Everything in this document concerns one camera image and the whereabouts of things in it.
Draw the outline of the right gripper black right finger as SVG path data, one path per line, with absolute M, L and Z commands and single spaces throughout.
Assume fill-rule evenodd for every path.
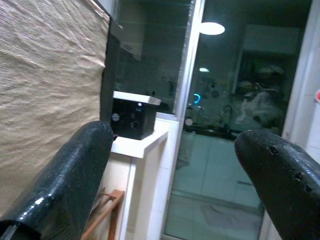
M 266 130 L 240 133 L 238 161 L 283 240 L 320 238 L 320 165 L 300 146 Z

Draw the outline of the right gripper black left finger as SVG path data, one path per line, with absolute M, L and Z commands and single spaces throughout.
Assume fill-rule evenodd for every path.
M 113 141 L 105 121 L 82 126 L 1 216 L 1 239 L 79 240 Z

